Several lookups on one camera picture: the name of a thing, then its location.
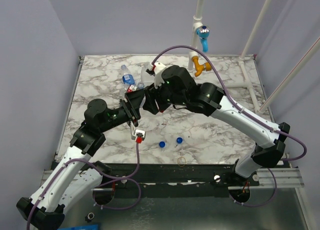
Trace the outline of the blue label bottle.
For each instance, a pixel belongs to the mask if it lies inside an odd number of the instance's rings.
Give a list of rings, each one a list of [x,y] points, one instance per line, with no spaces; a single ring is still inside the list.
[[[125,64],[121,66],[121,80],[122,80],[122,96],[125,98],[125,93],[133,92],[138,89],[136,81],[131,71],[127,68]]]
[[[142,81],[138,82],[136,86],[139,90],[145,88],[145,84]]]

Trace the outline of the large clear juice bottle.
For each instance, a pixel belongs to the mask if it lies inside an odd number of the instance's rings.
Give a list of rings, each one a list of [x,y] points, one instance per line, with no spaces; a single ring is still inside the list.
[[[145,62],[141,68],[140,80],[144,87],[150,86],[154,83],[155,76],[149,74],[148,71],[152,70],[152,65],[150,62]]]

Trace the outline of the blue bottle cap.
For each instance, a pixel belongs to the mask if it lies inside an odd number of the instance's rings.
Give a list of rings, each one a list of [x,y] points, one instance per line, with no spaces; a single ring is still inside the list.
[[[176,139],[176,143],[177,144],[181,144],[183,142],[183,139],[181,138],[181,137],[178,137],[177,139]]]
[[[166,143],[164,141],[159,142],[159,147],[164,148],[166,146]]]

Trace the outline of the red label bottle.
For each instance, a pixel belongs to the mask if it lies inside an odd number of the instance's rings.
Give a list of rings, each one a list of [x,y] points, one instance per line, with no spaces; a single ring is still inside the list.
[[[125,93],[125,99],[135,109],[140,110],[142,108],[154,115],[161,112],[157,102],[158,90],[154,84],[145,88],[138,88],[135,85],[131,85]]]

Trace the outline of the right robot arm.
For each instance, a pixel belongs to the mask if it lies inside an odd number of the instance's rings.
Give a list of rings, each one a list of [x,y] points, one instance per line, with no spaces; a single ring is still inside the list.
[[[154,80],[144,89],[144,110],[155,115],[170,106],[181,106],[192,113],[223,121],[255,141],[252,152],[234,164],[230,173],[234,185],[243,185],[261,167],[275,167],[283,157],[286,135],[290,131],[287,123],[276,124],[263,119],[229,99],[226,92],[213,83],[196,83],[184,67],[157,63],[146,72]]]

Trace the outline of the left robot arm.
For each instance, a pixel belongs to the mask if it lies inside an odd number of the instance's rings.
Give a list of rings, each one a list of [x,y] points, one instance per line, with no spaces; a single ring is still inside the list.
[[[22,197],[16,204],[22,217],[27,221],[26,228],[31,226],[39,230],[57,230],[65,219],[65,212],[73,201],[77,201],[89,183],[76,190],[75,196],[62,197],[76,174],[84,165],[97,167],[89,160],[106,141],[105,132],[129,123],[131,138],[139,145],[145,138],[145,132],[139,131],[138,120],[141,118],[140,106],[145,98],[143,89],[128,92],[121,99],[119,107],[108,108],[100,98],[93,99],[84,112],[84,121],[73,134],[62,160],[43,185],[31,195]]]

